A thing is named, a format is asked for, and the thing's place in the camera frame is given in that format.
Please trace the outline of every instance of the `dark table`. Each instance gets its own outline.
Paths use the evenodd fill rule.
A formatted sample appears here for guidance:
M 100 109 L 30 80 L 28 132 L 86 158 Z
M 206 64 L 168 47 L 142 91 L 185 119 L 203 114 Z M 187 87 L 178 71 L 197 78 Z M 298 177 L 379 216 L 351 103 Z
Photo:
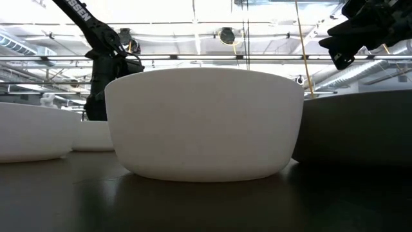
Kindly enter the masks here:
M 304 166 L 197 184 L 145 179 L 112 153 L 0 164 L 0 231 L 412 231 L 412 171 Z

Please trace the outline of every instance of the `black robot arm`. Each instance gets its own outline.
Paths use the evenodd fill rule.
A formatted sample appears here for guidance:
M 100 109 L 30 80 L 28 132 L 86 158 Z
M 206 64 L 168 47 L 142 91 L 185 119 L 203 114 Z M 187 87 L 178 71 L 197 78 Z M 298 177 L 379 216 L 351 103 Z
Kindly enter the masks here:
M 348 20 L 329 29 L 331 37 L 319 41 L 329 49 L 338 70 L 347 68 L 363 46 L 373 50 L 412 39 L 411 0 L 349 0 L 342 15 Z
M 91 121 L 106 121 L 104 88 L 113 80 L 132 73 L 142 72 L 138 61 L 126 59 L 128 53 L 116 31 L 100 22 L 79 0 L 53 0 L 53 2 L 82 30 L 92 47 L 85 56 L 93 60 L 91 92 L 84 109 Z

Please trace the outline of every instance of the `ceiling light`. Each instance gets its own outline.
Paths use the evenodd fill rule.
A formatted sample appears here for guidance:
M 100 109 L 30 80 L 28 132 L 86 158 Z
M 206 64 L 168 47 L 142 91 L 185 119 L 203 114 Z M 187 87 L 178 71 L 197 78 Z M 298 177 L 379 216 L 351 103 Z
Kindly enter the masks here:
M 39 92 L 8 92 L 7 94 L 12 94 L 12 95 L 40 95 Z
M 32 56 L 15 56 L 15 57 L 0 57 L 0 61 L 41 61 L 40 57 Z
M 29 37 L 25 38 L 25 41 L 37 41 L 37 40 L 43 40 L 43 39 L 50 39 L 48 36 L 35 36 L 35 37 Z
M 178 59 L 218 60 L 218 59 L 236 59 L 236 56 L 235 55 L 178 55 Z
M 61 110 L 72 110 L 73 108 L 72 107 L 65 107 L 65 106 L 62 106 L 62 108 L 61 108 Z
M 47 92 L 48 94 L 65 94 L 65 95 L 75 95 L 78 92 Z
M 308 59 L 332 59 L 330 55 L 309 55 Z
M 18 84 L 17 86 L 22 87 L 22 88 L 27 88 L 29 90 L 37 90 L 37 91 L 44 90 L 43 87 L 36 85 L 36 84 Z
M 302 55 L 251 55 L 250 59 L 303 59 Z
M 67 57 L 47 57 L 47 59 L 49 61 L 90 61 L 89 58 L 87 57 L 83 57 L 83 56 L 79 56 L 79 55 L 74 55 L 74 56 L 67 56 Z
M 355 56 L 355 59 L 366 59 L 366 58 L 368 58 L 367 55 L 356 55 Z
M 412 55 L 376 55 L 375 59 L 412 59 Z
M 128 59 L 136 59 L 136 57 L 134 56 L 128 56 Z M 169 55 L 139 55 L 139 58 L 141 60 L 166 60 L 166 59 L 170 59 Z
M 67 101 L 67 99 L 65 99 L 64 97 L 55 96 L 55 98 L 56 98 L 56 99 L 59 99 L 59 100 L 64 100 L 64 101 Z
M 71 101 L 74 102 L 74 103 L 77 103 L 77 104 L 85 104 L 86 103 L 85 100 L 71 100 Z
M 337 92 L 314 92 L 314 94 L 337 94 Z

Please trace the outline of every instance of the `pipe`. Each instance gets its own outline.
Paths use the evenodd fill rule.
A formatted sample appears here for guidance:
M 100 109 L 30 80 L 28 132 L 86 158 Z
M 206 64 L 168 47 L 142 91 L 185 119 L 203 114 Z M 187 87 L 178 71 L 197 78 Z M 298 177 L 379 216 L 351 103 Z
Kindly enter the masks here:
M 379 78 L 379 79 L 375 79 L 375 80 L 366 82 L 366 83 L 364 83 L 363 85 L 377 84 L 377 83 L 379 83 L 379 82 L 386 81 L 386 80 L 388 80 L 388 79 L 392 79 L 392 78 L 398 77 L 398 76 L 400 76 L 400 75 L 405 75 L 405 74 L 410 73 L 410 72 L 412 72 L 412 69 L 408 69 L 408 70 L 406 70 L 406 71 L 400 71 L 400 70 L 398 70 L 398 71 L 395 72 L 395 73 L 386 75 L 386 76 L 381 77 L 381 78 Z
M 410 42 L 411 40 L 401 41 L 397 43 L 396 45 L 389 48 L 390 54 L 398 55 L 408 51 L 408 44 Z M 385 70 L 386 68 L 389 68 L 389 66 L 390 63 L 387 60 L 376 60 L 359 66 L 352 66 L 319 83 L 319 85 L 315 87 L 315 90 L 322 90 L 327 87 L 338 88 L 344 85 L 348 85 L 352 82 L 358 81 L 362 78 Z
M 311 76 L 312 78 L 312 84 L 316 86 L 317 83 L 321 83 L 322 81 L 326 80 L 327 78 L 331 77 L 332 75 L 335 75 L 338 73 L 339 70 L 336 69 L 335 65 L 328 65 L 326 68 L 322 69 L 321 71 L 313 74 Z M 303 88 L 307 89 L 309 88 L 309 84 L 307 81 L 304 82 Z
M 143 57 L 140 57 L 142 59 L 143 65 L 145 66 L 151 66 L 153 60 L 149 59 L 144 59 Z M 162 66 L 167 66 L 167 65 L 174 65 L 176 62 L 179 61 L 201 61 L 203 64 L 219 64 L 219 65 L 232 65 L 235 64 L 237 65 L 237 61 L 235 58 L 232 60 L 218 60 L 218 61 L 213 61 L 213 60 L 205 60 L 205 59 L 193 59 L 193 60 L 178 60 L 178 59 L 168 59 L 168 60 L 156 60 L 154 59 L 154 64 L 157 66 L 158 64 Z M 370 62 L 370 60 L 365 60 L 365 59 L 358 59 L 354 62 L 354 64 L 364 64 Z M 250 63 L 253 64 L 302 64 L 301 59 L 251 59 Z M 324 65 L 333 65 L 333 62 L 331 59 L 309 59 L 308 64 L 324 64 Z M 13 68 L 18 68 L 21 67 L 20 64 L 9 64 Z M 78 63 L 57 63 L 56 66 L 49 67 L 46 65 L 40 65 L 40 64 L 29 64 L 27 66 L 24 66 L 25 69 L 90 69 L 92 68 L 92 64 L 87 63 L 87 62 L 78 62 Z
M 6 82 L 0 82 L 2 84 L 43 84 L 43 82 L 38 81 L 45 81 L 45 78 L 41 76 L 35 75 L 30 72 L 26 72 L 24 70 L 20 70 L 16 67 L 10 66 L 9 64 L 0 63 L 0 69 L 2 73 L 0 73 L 0 78 Z M 61 92 L 61 91 L 70 91 L 70 89 L 64 87 L 53 87 L 51 90 Z
M 242 21 L 199 21 L 199 24 L 242 24 Z M 251 21 L 250 24 L 273 24 L 269 21 Z M 182 25 L 192 25 L 193 22 L 153 22 L 153 23 L 142 23 L 142 22 L 130 22 L 130 23 L 106 23 L 108 26 L 116 27 L 128 27 L 132 25 L 173 25 L 173 24 L 182 24 Z M 31 26 L 31 27 L 42 27 L 42 26 L 60 26 L 59 23 L 0 23 L 0 26 L 4 28 L 15 28 L 22 26 Z M 66 23 L 66 26 L 77 26 L 74 23 Z
M 154 43 L 186 43 L 195 41 L 196 39 L 193 36 L 188 35 L 176 35 L 176 36 L 161 36 L 161 35 L 135 35 L 131 34 L 134 39 L 139 41 L 147 41 L 147 42 L 154 42 Z M 27 41 L 39 41 L 44 39 L 50 39 L 48 36 L 45 35 L 26 35 L 21 36 L 21 38 Z M 80 41 L 79 38 L 73 37 L 72 35 L 54 35 L 54 39 L 57 40 L 65 40 L 65 41 Z M 199 39 L 213 39 L 213 35 L 199 35 Z M 299 35 L 290 35 L 291 39 L 301 39 Z M 260 41 L 273 41 L 278 39 L 286 39 L 286 35 L 255 35 L 250 37 L 250 41 L 252 42 L 260 42 Z

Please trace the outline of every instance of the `cable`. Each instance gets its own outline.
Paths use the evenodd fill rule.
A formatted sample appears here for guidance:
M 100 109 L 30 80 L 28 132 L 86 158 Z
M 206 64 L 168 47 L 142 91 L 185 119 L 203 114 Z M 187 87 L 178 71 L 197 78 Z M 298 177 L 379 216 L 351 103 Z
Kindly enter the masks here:
M 372 53 L 368 49 L 366 49 L 366 51 L 369 53 L 369 55 L 372 55 Z M 392 74 L 390 74 L 386 69 L 384 69 L 384 67 L 382 67 L 382 65 L 380 65 L 379 63 L 377 63 L 377 64 L 379 65 L 380 69 L 383 72 L 385 72 L 386 75 L 390 76 L 391 78 L 394 78 L 394 76 L 392 76 Z
M 240 1 L 242 13 L 243 13 L 243 0 Z M 245 58 L 246 58 L 246 68 L 249 70 L 247 62 L 247 49 L 246 49 L 246 30 L 245 30 L 245 19 L 242 17 L 242 27 L 243 27 L 243 46 L 245 47 Z
M 52 39 L 52 41 L 54 41 L 55 43 L 57 43 L 58 45 L 62 46 L 64 49 L 66 49 L 67 51 L 70 51 L 71 53 L 78 55 L 77 53 L 73 52 L 72 50 L 70 50 L 68 47 L 64 46 L 63 44 L 59 43 L 58 41 L 56 41 L 55 39 Z
M 235 46 L 234 44 L 233 44 L 233 52 L 234 52 L 234 55 L 236 56 L 236 62 L 238 63 L 238 68 L 240 68 L 238 55 L 237 55 L 237 53 L 236 53 L 236 46 Z
M 306 70 L 306 76 L 308 79 L 308 84 L 309 84 L 309 89 L 310 89 L 310 96 L 314 99 L 314 89 L 312 87 L 312 79 L 309 76 L 309 69 L 308 69 L 308 61 L 306 59 L 306 52 L 304 50 L 304 42 L 303 42 L 303 34 L 302 34 L 302 26 L 301 26 L 301 20 L 299 18 L 299 7 L 297 6 L 297 0 L 295 0 L 295 7 L 296 7 L 296 15 L 297 15 L 297 23 L 299 25 L 299 34 L 301 36 L 301 44 L 302 44 L 302 52 L 303 52 L 303 61 L 304 61 L 304 68 Z
M 386 46 L 386 44 L 384 44 L 384 48 L 385 48 L 386 53 L 388 53 L 389 55 L 391 55 L 391 52 L 389 51 L 388 46 Z M 395 64 L 397 65 L 398 70 L 401 71 L 402 74 L 404 74 L 404 76 L 406 76 L 405 71 L 400 68 L 400 66 L 398 65 L 398 63 L 395 63 Z
M 247 12 L 249 14 L 249 0 L 246 0 Z M 247 16 L 247 50 L 248 50 L 248 63 L 250 70 L 250 22 L 249 16 Z
M 127 54 L 136 57 L 136 59 L 138 60 L 138 62 L 140 63 L 140 65 L 143 65 L 143 64 L 142 64 L 142 60 L 139 58 L 139 56 L 137 56 L 136 54 L 130 53 L 130 52 L 128 52 Z

